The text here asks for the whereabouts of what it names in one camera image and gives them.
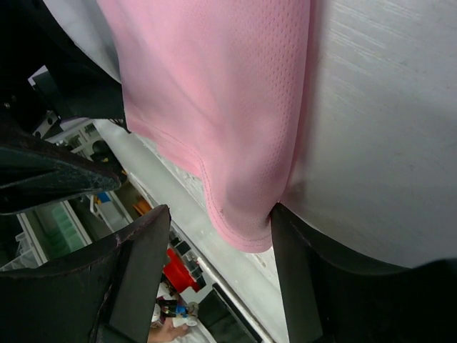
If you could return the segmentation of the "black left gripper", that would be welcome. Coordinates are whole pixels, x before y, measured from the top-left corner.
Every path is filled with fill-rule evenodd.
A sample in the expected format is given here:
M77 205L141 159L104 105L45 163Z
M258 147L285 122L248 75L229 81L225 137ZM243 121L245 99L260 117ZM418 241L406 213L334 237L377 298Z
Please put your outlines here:
M125 125L120 83L76 46L45 3L2 1L2 214L121 186L121 174L106 164L31 134L49 111Z

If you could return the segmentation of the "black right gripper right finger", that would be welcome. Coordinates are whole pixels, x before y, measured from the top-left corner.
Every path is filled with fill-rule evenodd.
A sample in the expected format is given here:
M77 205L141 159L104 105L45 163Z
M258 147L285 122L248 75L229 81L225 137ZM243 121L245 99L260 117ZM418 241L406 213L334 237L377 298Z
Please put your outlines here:
M282 204L273 250L291 342L454 342L456 260L404 268L360 254Z

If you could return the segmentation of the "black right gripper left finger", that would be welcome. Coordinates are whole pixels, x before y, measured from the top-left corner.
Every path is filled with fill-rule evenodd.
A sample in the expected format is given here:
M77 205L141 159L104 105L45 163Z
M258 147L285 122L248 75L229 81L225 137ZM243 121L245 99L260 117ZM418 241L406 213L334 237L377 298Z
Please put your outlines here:
M1 273L2 342L146 342L164 268L170 210L35 269Z

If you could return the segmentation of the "pink t shirt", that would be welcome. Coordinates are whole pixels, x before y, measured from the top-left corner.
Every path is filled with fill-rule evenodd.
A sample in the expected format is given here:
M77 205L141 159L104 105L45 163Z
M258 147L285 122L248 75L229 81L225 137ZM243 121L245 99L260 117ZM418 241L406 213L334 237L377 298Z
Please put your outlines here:
M198 177L232 247L272 245L294 164L309 1L100 1L129 131Z

